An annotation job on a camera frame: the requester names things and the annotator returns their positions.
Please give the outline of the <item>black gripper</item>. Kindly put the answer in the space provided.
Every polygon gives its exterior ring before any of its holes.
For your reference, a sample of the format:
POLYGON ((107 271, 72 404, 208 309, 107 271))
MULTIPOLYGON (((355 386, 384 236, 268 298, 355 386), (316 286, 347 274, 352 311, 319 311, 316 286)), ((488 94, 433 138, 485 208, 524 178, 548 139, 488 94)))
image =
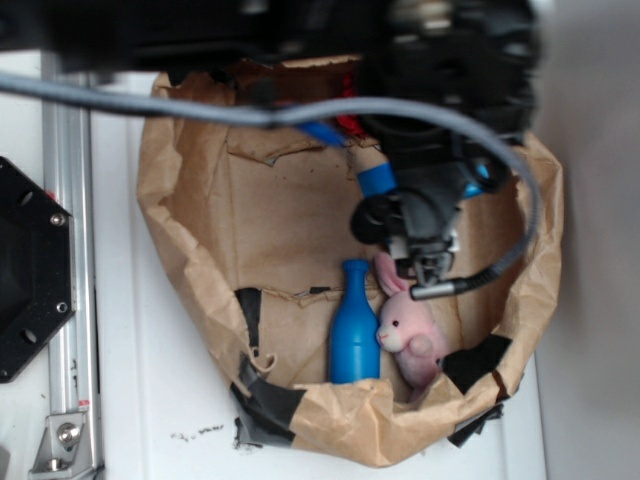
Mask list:
MULTIPOLYGON (((539 59, 537 15, 528 1, 360 1, 360 97, 437 105, 520 145, 534 107, 539 59)), ((397 189, 421 192, 435 181, 465 197, 499 190, 509 167, 470 138, 391 115, 367 115, 397 189)))

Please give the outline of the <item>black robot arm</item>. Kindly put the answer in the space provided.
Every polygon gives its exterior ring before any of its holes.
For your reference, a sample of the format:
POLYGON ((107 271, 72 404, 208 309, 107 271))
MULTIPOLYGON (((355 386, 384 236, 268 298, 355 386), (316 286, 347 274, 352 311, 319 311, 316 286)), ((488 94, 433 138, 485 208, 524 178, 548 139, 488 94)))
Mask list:
POLYGON ((292 127, 326 145, 374 138, 355 168, 365 197, 460 201, 513 174, 539 58, 527 1, 5 1, 5 51, 47 50, 71 71, 164 71, 181 80, 238 62, 346 65, 334 93, 246 107, 145 100, 3 74, 5 93, 109 113, 292 127))

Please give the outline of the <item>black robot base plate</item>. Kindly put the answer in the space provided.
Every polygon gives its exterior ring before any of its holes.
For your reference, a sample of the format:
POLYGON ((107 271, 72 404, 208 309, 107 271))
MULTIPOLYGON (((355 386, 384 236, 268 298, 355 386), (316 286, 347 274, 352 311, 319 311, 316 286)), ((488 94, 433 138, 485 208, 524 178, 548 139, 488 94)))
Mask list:
POLYGON ((1 382, 14 381, 74 313, 71 216, 1 159, 1 382))

